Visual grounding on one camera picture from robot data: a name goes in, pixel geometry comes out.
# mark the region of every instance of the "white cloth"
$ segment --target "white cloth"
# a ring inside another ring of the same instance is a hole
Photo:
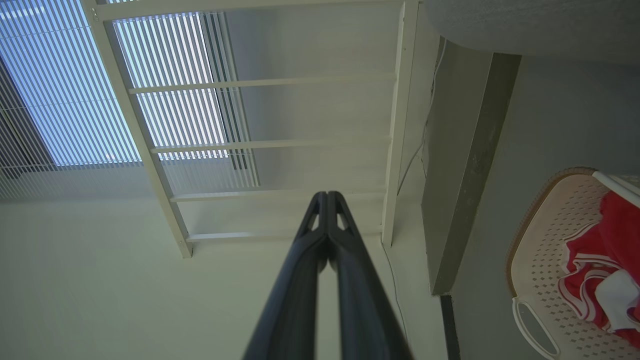
[[[638,322],[628,310],[636,307],[640,299],[640,286],[626,270],[618,270],[604,279],[596,288],[596,299],[609,318],[608,332],[620,329],[640,331]]]

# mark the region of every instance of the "red cloth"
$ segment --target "red cloth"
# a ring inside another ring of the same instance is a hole
[[[602,198],[600,213],[607,254],[640,284],[640,208],[609,192]]]
[[[589,224],[566,239],[567,256],[563,262],[566,276],[558,280],[558,290],[580,319],[607,330],[609,319],[596,301],[596,287],[620,268],[640,284],[640,209],[614,192],[600,203],[602,220]],[[634,315],[640,315],[637,306]],[[640,332],[615,331],[640,348]]]

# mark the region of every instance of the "laundry basket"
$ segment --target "laundry basket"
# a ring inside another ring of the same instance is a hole
[[[513,316],[524,338],[547,359],[640,359],[623,338],[580,320],[557,291],[564,275],[563,238],[600,220],[600,199],[612,190],[640,208],[640,177],[607,176],[591,168],[557,174],[540,192],[515,236],[507,261]],[[545,350],[522,321],[529,308],[555,352]]]

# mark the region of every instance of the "cable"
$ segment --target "cable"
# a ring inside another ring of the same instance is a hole
[[[387,254],[387,250],[385,249],[385,244],[382,243],[382,236],[380,236],[380,246],[382,246],[382,251],[385,252],[385,256],[387,257],[387,263],[389,264],[389,270],[391,270],[391,279],[394,281],[394,293],[396,293],[396,305],[398,305],[398,310],[400,311],[400,319],[402,319],[402,327],[404,329],[404,338],[409,342],[409,337],[406,333],[406,325],[404,324],[404,315],[402,314],[402,308],[400,307],[400,301],[398,301],[398,289],[396,288],[396,276],[394,275],[394,268],[391,266],[391,261],[389,260],[389,255]]]
[[[396,195],[400,194],[400,189],[404,184],[404,179],[406,178],[406,175],[409,173],[409,168],[411,167],[411,163],[413,163],[413,159],[415,159],[415,156],[418,155],[418,152],[424,145],[424,138],[427,135],[427,124],[429,124],[429,115],[431,114],[431,107],[433,105],[433,96],[436,94],[436,77],[438,76],[438,70],[440,70],[440,64],[442,63],[442,58],[444,57],[444,51],[446,49],[447,49],[447,39],[444,40],[444,45],[442,46],[442,54],[440,54],[440,59],[436,64],[436,70],[433,73],[433,84],[431,86],[432,88],[431,100],[429,101],[429,109],[427,110],[427,119],[424,121],[424,129],[422,129],[422,139],[420,140],[420,145],[418,146],[418,149],[415,150],[415,152],[413,153],[413,156],[411,157],[411,160],[409,160],[409,164],[406,166],[406,170],[404,171],[404,174],[402,175],[402,179],[400,180],[400,185],[398,185],[398,193]]]

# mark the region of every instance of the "white wall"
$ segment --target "white wall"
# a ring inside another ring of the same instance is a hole
[[[185,202],[180,204],[187,228],[193,234],[280,231],[297,229],[310,197]],[[353,218],[362,230],[380,228],[382,198],[347,196]]]
[[[371,74],[395,70],[398,4],[304,6],[228,12],[239,79]],[[252,140],[387,136],[393,81],[243,88]],[[261,183],[384,185],[381,143],[255,149]]]
[[[398,286],[406,286],[404,319],[420,359],[442,354],[444,342],[424,253],[397,252],[424,244],[414,225],[390,256]],[[3,359],[240,358],[289,248],[289,241],[199,244],[192,259],[181,259],[154,200],[5,204],[0,239]],[[365,243],[396,307],[380,237]],[[327,268],[319,359],[338,357],[337,314],[337,281]]]

